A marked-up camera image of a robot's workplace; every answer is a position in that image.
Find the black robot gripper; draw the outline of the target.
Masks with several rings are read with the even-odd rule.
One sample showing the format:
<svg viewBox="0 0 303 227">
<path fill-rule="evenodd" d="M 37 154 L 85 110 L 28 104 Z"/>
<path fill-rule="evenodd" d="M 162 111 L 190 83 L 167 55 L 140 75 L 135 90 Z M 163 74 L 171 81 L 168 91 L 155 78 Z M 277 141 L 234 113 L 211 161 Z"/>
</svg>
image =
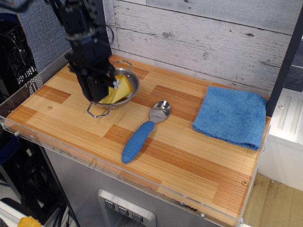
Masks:
<svg viewBox="0 0 303 227">
<path fill-rule="evenodd" d="M 108 26 L 65 26 L 65 37 L 70 42 L 73 54 L 68 56 L 71 71 L 76 73 L 84 96 L 90 102 L 99 102 L 109 94 L 108 86 L 116 89 L 114 67 L 107 35 Z"/>
</svg>

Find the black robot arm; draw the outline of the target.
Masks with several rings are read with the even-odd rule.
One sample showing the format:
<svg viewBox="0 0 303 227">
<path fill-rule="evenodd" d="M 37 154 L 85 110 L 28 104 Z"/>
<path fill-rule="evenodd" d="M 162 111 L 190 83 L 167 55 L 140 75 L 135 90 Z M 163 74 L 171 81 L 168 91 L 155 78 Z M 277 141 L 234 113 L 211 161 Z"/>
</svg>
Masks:
<svg viewBox="0 0 303 227">
<path fill-rule="evenodd" d="M 51 0 L 65 38 L 72 52 L 65 55 L 70 70 L 76 74 L 84 96 L 97 103 L 117 88 L 115 68 L 109 62 L 112 55 L 103 2 L 101 0 Z"/>
</svg>

